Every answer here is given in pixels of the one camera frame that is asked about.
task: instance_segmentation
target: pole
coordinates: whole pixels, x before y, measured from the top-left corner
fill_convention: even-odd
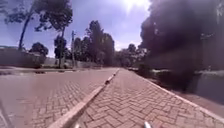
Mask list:
[[[74,57],[74,46],[75,46],[75,39],[74,39],[74,36],[75,36],[75,32],[72,31],[72,44],[71,44],[71,51],[72,51],[72,66],[74,68],[75,66],[75,57]]]

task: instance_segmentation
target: sky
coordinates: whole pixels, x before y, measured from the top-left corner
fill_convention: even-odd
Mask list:
[[[148,0],[71,0],[73,22],[65,30],[67,47],[71,46],[71,33],[83,38],[85,29],[92,20],[98,20],[104,32],[112,35],[115,49],[127,48],[130,43],[140,44],[141,24],[149,16]],[[18,46],[23,23],[5,24],[0,17],[0,45]],[[38,21],[32,20],[25,33],[24,46],[30,49],[35,42],[43,43],[48,49],[48,56],[54,57],[55,30],[34,32]]]

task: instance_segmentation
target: shrub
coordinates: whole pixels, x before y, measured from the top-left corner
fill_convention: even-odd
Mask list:
[[[187,92],[190,82],[193,80],[194,71],[176,72],[165,70],[158,72],[156,77],[167,88]]]
[[[147,64],[140,64],[137,73],[143,77],[150,77],[150,68]]]

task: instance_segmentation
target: paved path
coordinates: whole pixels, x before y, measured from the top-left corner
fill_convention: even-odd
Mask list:
[[[1,76],[0,98],[17,128],[45,128],[116,70]]]
[[[80,117],[82,128],[224,128],[223,123],[187,102],[120,70]]]

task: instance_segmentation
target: tree trunk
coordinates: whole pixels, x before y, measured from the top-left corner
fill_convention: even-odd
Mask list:
[[[23,49],[23,38],[24,38],[24,35],[25,35],[25,32],[26,32],[26,28],[30,22],[30,19],[33,15],[33,9],[34,9],[34,6],[32,5],[32,7],[30,8],[29,10],[29,14],[27,16],[27,19],[25,20],[25,23],[23,25],[23,29],[22,29],[22,33],[20,35],[20,39],[19,39],[19,47],[18,47],[18,50],[22,51]]]
[[[27,17],[24,25],[23,25],[23,29],[22,29],[22,33],[20,35],[20,39],[19,39],[19,47],[18,47],[18,50],[22,51],[23,49],[23,38],[24,38],[24,35],[25,35],[25,32],[26,32],[26,28],[30,22],[30,18],[31,18],[32,14],[29,14],[29,16]]]
[[[61,35],[61,37],[62,37],[62,39],[64,38],[64,33],[65,33],[65,27],[63,28],[63,30],[62,30],[62,35]],[[60,45],[60,57],[59,57],[59,68],[61,68],[61,58],[62,58],[62,54],[64,54],[64,52],[63,52],[63,43],[64,42],[61,42],[61,45]]]

